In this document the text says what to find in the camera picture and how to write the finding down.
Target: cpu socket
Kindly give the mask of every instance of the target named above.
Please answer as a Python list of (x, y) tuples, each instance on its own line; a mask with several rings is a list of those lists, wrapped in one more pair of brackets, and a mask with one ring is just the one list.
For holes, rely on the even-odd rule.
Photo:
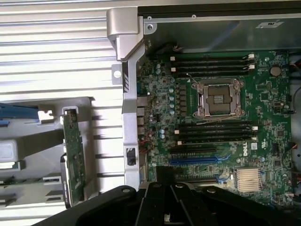
[(233, 80), (204, 80), (193, 83), (198, 98), (198, 110), (193, 117), (205, 120), (219, 120), (230, 116), (241, 116), (240, 88), (244, 83)]

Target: blue pcie slot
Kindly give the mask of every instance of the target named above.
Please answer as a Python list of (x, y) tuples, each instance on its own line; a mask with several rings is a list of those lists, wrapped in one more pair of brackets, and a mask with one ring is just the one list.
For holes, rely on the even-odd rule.
[(170, 165), (191, 165), (191, 164), (202, 164), (202, 163), (220, 163), (221, 161), (229, 159), (231, 155), (227, 157), (218, 158), (215, 157), (199, 157), (199, 158), (177, 158), (170, 159)]
[(216, 157), (208, 158), (182, 158), (182, 159), (170, 159), (170, 165), (186, 165), (186, 164), (200, 164), (200, 163), (215, 163), (218, 162)]

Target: motherboard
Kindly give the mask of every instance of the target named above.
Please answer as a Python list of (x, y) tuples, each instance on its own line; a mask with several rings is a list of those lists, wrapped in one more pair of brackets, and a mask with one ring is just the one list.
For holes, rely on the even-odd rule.
[(214, 185), (291, 205), (287, 65), (283, 51), (150, 57), (137, 75), (143, 180), (156, 181), (156, 168), (169, 166), (196, 190)]

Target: label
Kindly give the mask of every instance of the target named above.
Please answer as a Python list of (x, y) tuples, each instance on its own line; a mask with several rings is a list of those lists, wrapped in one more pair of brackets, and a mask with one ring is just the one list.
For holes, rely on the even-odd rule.
[(243, 156), (248, 156), (248, 143), (243, 144)]
[(257, 143), (251, 143), (251, 150), (257, 150)]
[(283, 23), (284, 22), (263, 22), (259, 24), (256, 28), (276, 28)]

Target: green circuit board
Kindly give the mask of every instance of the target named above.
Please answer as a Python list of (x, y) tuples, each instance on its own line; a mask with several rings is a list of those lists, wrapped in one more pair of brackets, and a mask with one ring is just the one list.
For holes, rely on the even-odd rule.
[[(256, 139), (238, 142), (213, 142), (201, 144), (202, 147), (214, 147), (215, 153), (189, 153), (185, 157), (227, 158), (216, 163), (184, 164), (175, 166), (178, 181), (189, 181), (194, 178), (218, 178), (214, 184), (241, 196), (262, 204), (291, 205), (289, 194), (293, 191), (291, 175), (287, 168), (291, 164), (288, 153), (281, 162), (282, 155), (291, 141), (290, 90), (288, 54), (275, 51), (231, 52), (211, 54), (176, 54), (176, 59), (189, 60), (210, 57), (237, 57), (254, 54), (255, 68), (248, 75), (208, 76), (178, 78), (171, 72), (170, 56), (158, 56), (147, 60), (141, 73), (137, 76), (137, 93), (139, 97), (148, 97), (145, 107), (144, 134), (140, 140), (151, 141), (153, 148), (147, 153), (148, 180), (156, 178), (156, 166), (170, 166), (169, 160), (174, 157), (168, 151), (177, 146), (174, 131), (179, 124), (204, 123), (208, 120), (193, 117), (198, 108), (198, 93), (192, 88), (196, 82), (236, 79), (241, 83), (240, 100), (244, 113), (224, 122), (252, 121), (258, 127)], [(281, 74), (272, 76), (271, 67), (279, 65)], [(260, 171), (261, 189), (256, 192), (238, 191), (234, 172), (239, 168), (258, 168)]]
[(63, 115), (63, 129), (67, 156), (67, 177), (71, 206), (83, 199), (86, 185), (85, 160), (82, 138), (80, 135), (77, 113), (75, 109), (66, 110)]

